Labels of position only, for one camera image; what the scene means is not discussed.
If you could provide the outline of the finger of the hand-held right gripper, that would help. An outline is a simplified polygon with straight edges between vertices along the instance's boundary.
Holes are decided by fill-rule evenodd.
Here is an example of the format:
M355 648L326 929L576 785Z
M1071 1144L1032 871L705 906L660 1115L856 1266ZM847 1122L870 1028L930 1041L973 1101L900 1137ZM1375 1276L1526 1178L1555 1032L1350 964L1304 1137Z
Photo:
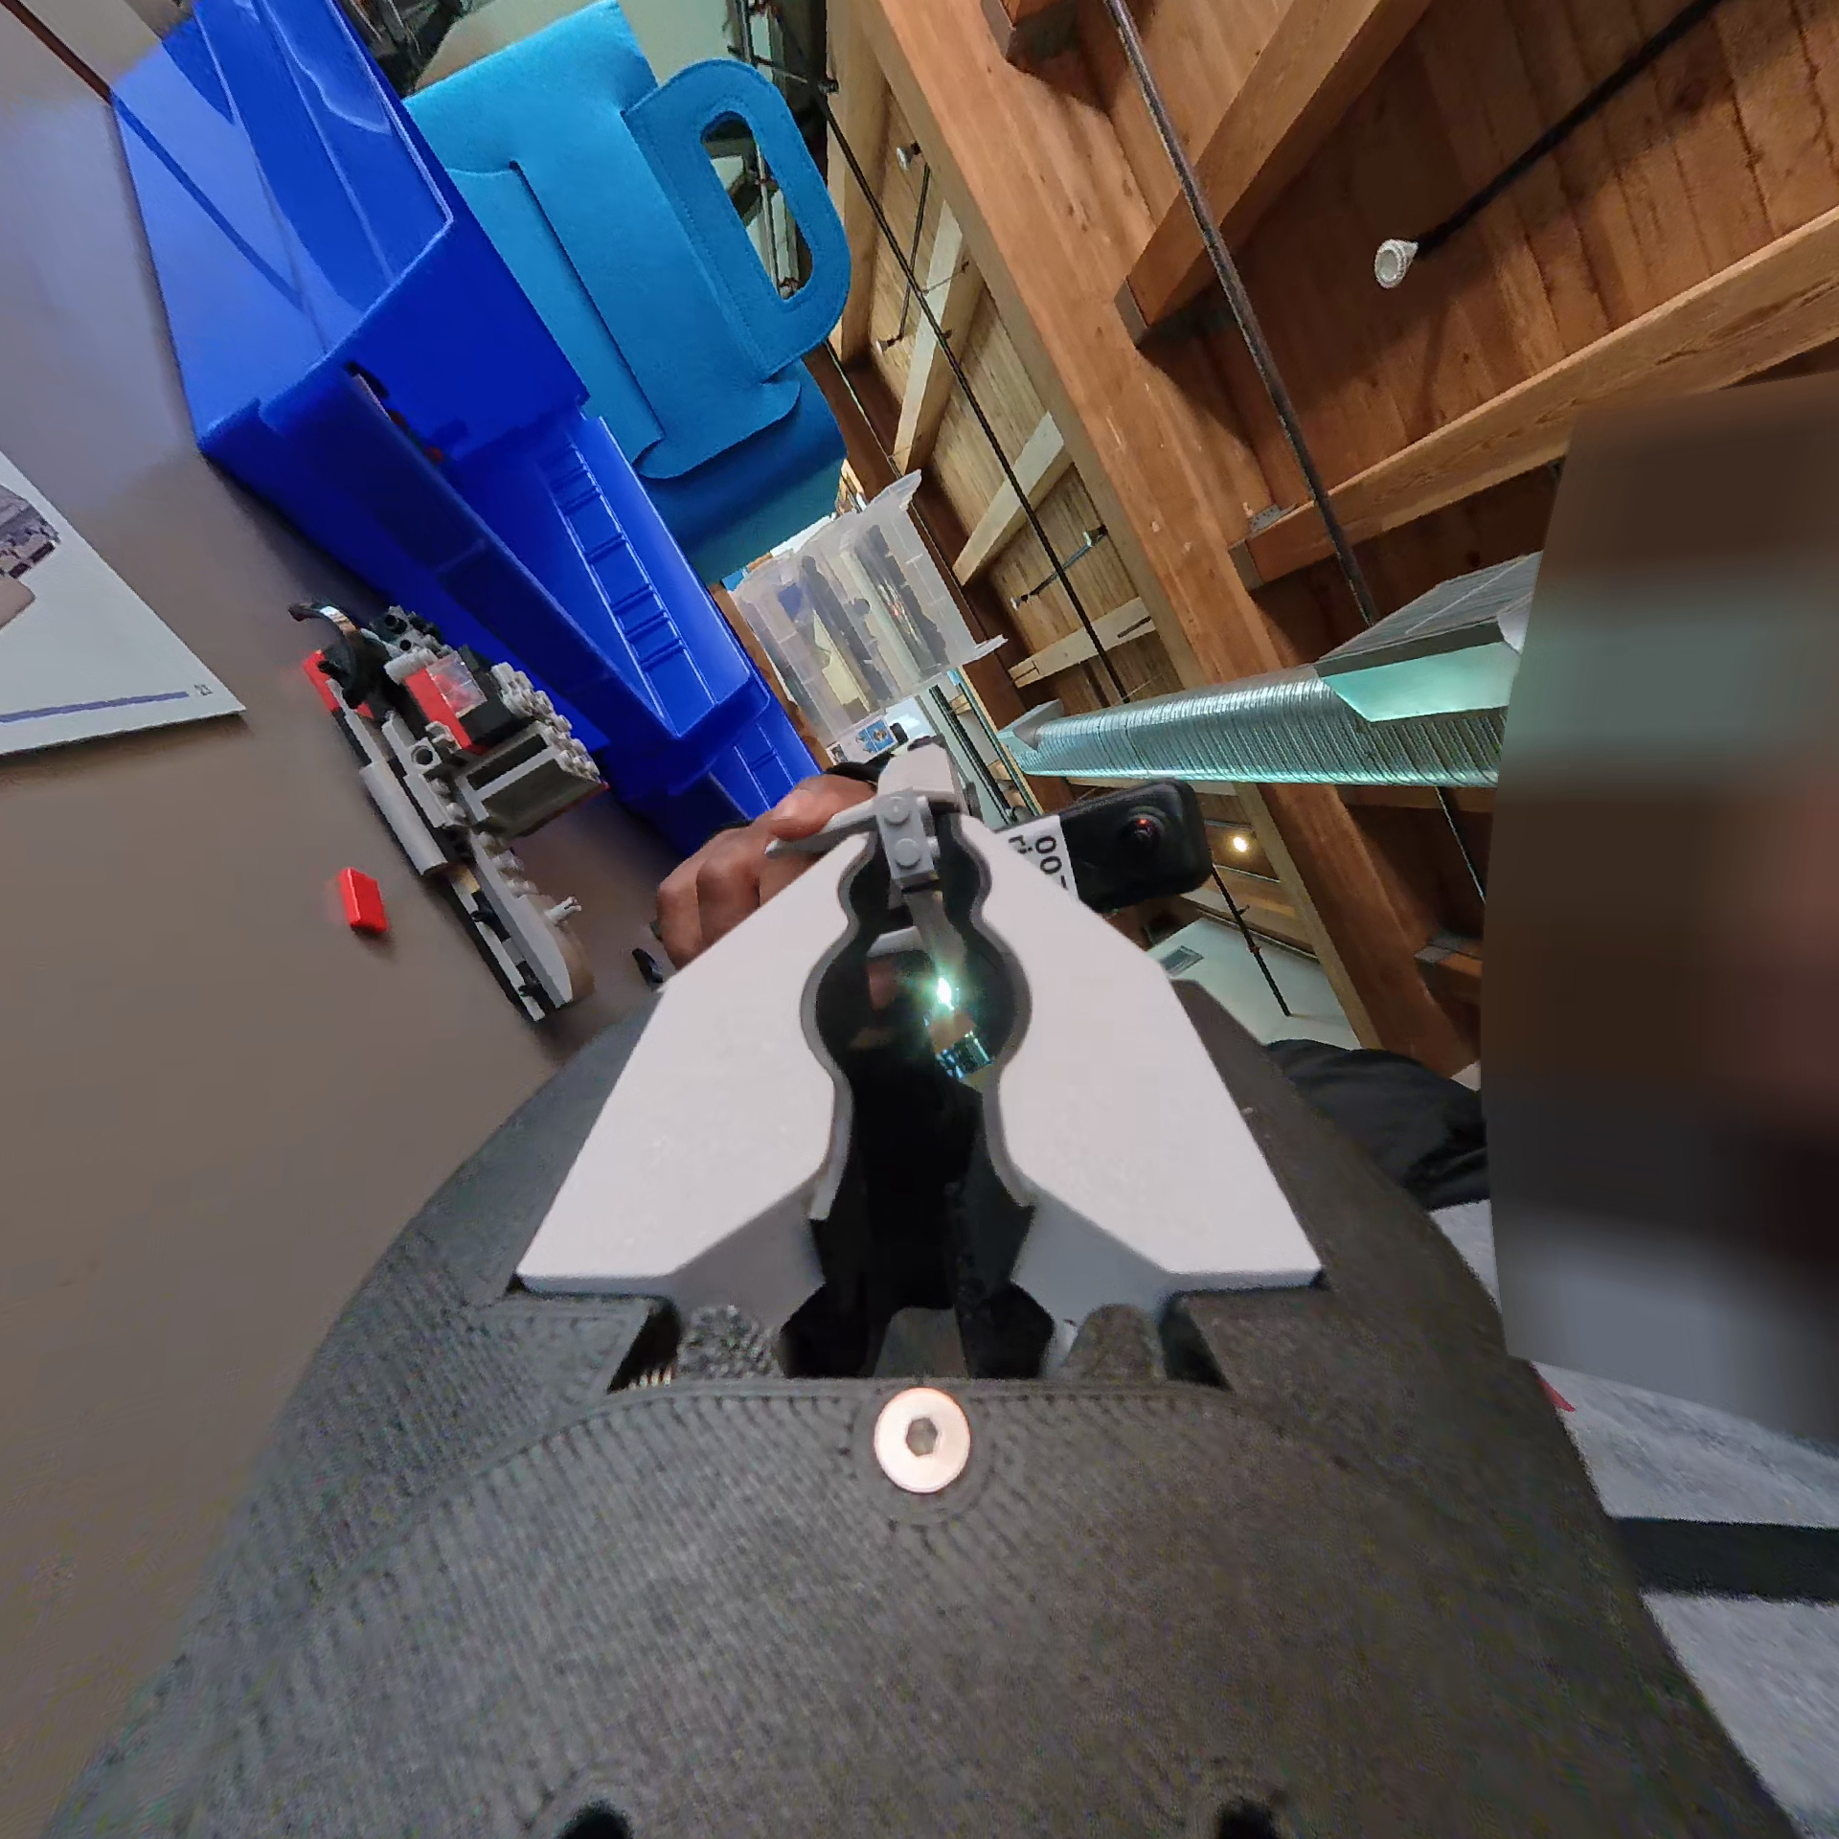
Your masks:
M950 748L921 737L882 758L879 835L936 836L946 814L964 812L964 784Z
M817 831L795 838L774 838L767 859L774 862L799 862L801 867L828 856L844 842L881 838L877 801L858 801L830 816Z

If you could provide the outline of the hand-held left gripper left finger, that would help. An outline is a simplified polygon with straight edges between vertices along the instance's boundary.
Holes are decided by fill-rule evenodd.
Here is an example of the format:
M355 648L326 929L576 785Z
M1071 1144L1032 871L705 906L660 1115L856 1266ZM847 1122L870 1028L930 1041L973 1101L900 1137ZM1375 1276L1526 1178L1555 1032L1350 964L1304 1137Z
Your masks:
M840 842L672 976L551 1203L518 1281L535 1294L806 1300L840 1083L813 987L854 934Z

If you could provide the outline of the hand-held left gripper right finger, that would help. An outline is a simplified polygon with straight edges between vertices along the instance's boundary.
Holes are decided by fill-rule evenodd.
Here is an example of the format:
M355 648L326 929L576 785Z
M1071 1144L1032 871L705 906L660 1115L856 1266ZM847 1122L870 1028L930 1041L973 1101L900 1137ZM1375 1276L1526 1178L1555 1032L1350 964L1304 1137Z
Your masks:
M995 1286L1054 1321L1312 1286L1322 1259L1160 966L978 818L973 941L1016 1022L982 1092L971 1202Z

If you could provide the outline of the toy brick truck model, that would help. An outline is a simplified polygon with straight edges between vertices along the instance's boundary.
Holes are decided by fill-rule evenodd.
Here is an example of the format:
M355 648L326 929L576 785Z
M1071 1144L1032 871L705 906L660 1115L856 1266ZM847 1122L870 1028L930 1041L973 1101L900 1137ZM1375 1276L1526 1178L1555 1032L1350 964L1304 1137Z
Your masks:
M306 662L360 782L420 881L470 926L500 987L541 1022L586 1000L592 966L514 853L519 838L608 792L567 718L528 674L452 646L389 608L363 627L324 601L292 604L329 641Z

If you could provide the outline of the grey-brown desk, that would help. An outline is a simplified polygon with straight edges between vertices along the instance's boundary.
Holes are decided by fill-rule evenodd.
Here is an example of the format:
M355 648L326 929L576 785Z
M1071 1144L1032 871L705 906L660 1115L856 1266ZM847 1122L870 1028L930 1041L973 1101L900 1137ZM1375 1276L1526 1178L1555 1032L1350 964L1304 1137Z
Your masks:
M150 16L4 4L4 455L245 711L4 762L4 1834L176 1649L360 1279L638 1005L676 862L605 796L531 840L595 975L545 1027L408 874L288 615L370 596L193 444L108 102ZM342 867L389 937L346 929Z

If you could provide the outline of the person's right hand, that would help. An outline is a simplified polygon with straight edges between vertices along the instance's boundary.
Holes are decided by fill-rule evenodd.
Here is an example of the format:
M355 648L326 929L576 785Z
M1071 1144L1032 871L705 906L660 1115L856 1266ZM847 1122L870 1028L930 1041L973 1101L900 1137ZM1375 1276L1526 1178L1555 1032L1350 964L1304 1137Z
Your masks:
M764 816L728 828L679 862L658 888L655 930L681 969L791 887L813 859L772 859L775 840L814 836L837 814L874 794L879 771L844 767L801 780Z

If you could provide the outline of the clear plastic organizer box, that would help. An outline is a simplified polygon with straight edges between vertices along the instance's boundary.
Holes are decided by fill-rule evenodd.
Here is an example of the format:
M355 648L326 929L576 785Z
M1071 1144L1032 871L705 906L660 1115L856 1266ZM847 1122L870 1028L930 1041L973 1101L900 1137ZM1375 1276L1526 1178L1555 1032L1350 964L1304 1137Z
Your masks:
M826 748L996 652L973 632L913 518L921 473L814 526L730 589L786 699Z

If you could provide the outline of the blue plastic bin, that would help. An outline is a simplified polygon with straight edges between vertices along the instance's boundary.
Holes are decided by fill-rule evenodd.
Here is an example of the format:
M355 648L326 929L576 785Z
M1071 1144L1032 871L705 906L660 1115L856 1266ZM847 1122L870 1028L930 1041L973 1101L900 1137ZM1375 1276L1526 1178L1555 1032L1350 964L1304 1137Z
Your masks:
M681 850L814 771L338 4L196 4L115 110L204 455L523 670Z

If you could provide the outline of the blue felt bag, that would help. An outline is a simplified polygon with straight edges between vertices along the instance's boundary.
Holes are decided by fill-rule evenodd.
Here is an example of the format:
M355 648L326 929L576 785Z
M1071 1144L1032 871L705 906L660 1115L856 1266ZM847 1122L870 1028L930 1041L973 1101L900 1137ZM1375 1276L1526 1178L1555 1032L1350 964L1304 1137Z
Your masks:
M625 8L586 4L406 107L702 581L835 509L844 435L808 355L854 264L764 74L661 80Z

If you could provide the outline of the brick instruction booklet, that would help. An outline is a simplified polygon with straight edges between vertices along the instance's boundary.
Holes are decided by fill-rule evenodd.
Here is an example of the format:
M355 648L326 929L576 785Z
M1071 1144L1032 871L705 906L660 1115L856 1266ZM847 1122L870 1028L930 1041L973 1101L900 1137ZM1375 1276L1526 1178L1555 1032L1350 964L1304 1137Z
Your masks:
M3 755L239 718L244 703L3 460Z

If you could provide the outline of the silver metal air duct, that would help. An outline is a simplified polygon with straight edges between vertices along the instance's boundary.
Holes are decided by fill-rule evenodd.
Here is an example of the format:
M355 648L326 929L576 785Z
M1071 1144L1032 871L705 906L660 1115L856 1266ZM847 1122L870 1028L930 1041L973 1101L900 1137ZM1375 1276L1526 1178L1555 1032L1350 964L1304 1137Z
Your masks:
M1443 582L1316 663L1002 732L1030 774L1492 791L1545 553Z

